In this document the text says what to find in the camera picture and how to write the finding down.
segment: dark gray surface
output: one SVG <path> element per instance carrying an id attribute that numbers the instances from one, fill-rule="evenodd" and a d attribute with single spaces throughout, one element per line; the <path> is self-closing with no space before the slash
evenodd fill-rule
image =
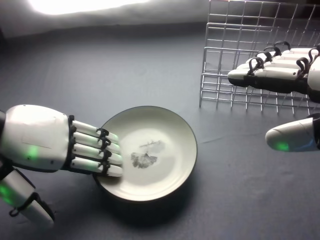
<path id="1" fill-rule="evenodd" d="M 319 154 L 283 153 L 268 129 L 292 114 L 204 101 L 198 107 L 205 24 L 76 29 L 15 40 L 1 56 L 0 109 L 35 104 L 101 126 L 125 109 L 154 105 L 193 128 L 198 159 L 176 193 L 152 204 L 104 194 L 91 176 L 23 170 L 55 211 L 37 229 L 0 202 L 3 240 L 320 238 Z"/>

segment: white robotic hand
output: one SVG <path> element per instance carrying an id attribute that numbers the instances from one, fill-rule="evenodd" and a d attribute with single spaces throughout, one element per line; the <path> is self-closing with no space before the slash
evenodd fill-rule
<path id="1" fill-rule="evenodd" d="M 118 137 L 35 105 L 0 111 L 0 197 L 30 220 L 52 225 L 54 216 L 35 193 L 33 184 L 17 169 L 52 173 L 67 170 L 83 174 L 121 177 Z"/>
<path id="2" fill-rule="evenodd" d="M 320 113 L 270 129 L 265 141 L 274 150 L 307 152 L 320 150 Z"/>

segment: plate rim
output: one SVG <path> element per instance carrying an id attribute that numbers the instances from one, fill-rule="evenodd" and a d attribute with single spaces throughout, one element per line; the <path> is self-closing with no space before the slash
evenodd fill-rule
<path id="1" fill-rule="evenodd" d="M 190 175 L 194 172 L 194 169 L 195 169 L 195 166 L 196 166 L 196 163 L 197 163 L 197 160 L 198 160 L 198 141 L 197 141 L 197 138 L 196 138 L 196 135 L 195 135 L 195 132 L 194 130 L 192 129 L 192 127 L 190 126 L 190 124 L 182 117 L 180 116 L 179 114 L 177 114 L 176 112 L 170 110 L 170 109 L 167 109 L 167 108 L 164 108 L 164 107 L 161 107 L 161 106 L 152 106 L 152 105 L 142 105 L 142 106 L 134 106 L 134 107 L 131 107 L 131 108 L 128 108 L 128 109 L 125 109 L 119 113 L 117 113 L 116 115 L 114 115 L 113 117 L 111 117 L 110 119 L 108 119 L 102 126 L 101 128 L 107 124 L 107 122 L 109 122 L 111 119 L 115 118 L 116 116 L 126 112 L 126 111 L 129 111 L 129 110 L 132 110 L 132 109 L 137 109 L 137 108 L 158 108 L 158 109 L 163 109 L 163 110 L 166 110 L 166 111 L 170 111 L 172 113 L 174 113 L 175 115 L 177 115 L 178 117 L 180 117 L 187 125 L 188 127 L 190 128 L 192 134 L 193 134 L 193 137 L 194 137 L 194 140 L 195 140 L 195 160 L 194 160 L 194 164 L 193 164 L 193 167 L 189 173 L 189 175 L 186 177 L 186 179 L 175 189 L 173 190 L 172 192 L 164 195 L 164 196 L 160 196 L 160 197 L 157 197 L 157 198 L 154 198 L 154 199 L 150 199 L 150 200 L 130 200 L 130 199 L 126 199 L 126 198 L 122 198 L 120 196 L 117 196 L 117 195 L 114 195 L 113 193 L 111 193 L 110 191 L 108 191 L 106 188 L 104 188 L 102 186 L 102 184 L 98 181 L 98 176 L 96 174 L 92 174 L 93 176 L 93 179 L 95 181 L 95 183 L 98 185 L 98 187 L 103 191 L 103 192 L 106 192 L 108 195 L 110 196 L 113 196 L 121 201 L 125 201 L 125 202 L 130 202 L 130 203 L 151 203 L 151 202 L 154 202 L 154 201 L 157 201 L 157 200 L 160 200 L 160 199 L 163 199 L 163 198 L 167 198 L 168 196 L 171 196 L 173 193 L 175 193 L 178 189 L 181 188 L 181 186 L 189 179 Z"/>

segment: round ceramic plate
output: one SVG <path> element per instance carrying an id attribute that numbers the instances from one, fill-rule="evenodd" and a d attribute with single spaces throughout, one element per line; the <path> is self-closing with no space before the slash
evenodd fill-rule
<path id="1" fill-rule="evenodd" d="M 129 201 L 162 198 L 188 178 L 197 158 L 191 127 L 176 113 L 161 107 L 125 110 L 103 125 L 120 139 L 123 177 L 97 177 L 111 194 Z"/>

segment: metal wire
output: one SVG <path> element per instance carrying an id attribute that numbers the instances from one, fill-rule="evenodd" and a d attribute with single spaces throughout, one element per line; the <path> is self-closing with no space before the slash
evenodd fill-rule
<path id="1" fill-rule="evenodd" d="M 309 11 L 301 18 L 301 10 Z M 320 109 L 307 95 L 297 92 L 283 94 L 253 87 L 234 86 L 228 72 L 236 69 L 265 47 L 276 41 L 289 41 L 291 47 L 308 48 L 319 44 L 320 21 L 313 18 L 320 5 L 245 0 L 210 0 L 205 46 L 200 78 L 199 106 L 203 100 L 260 105 L 263 111 L 272 107 L 277 114 L 282 108 L 292 114 Z"/>

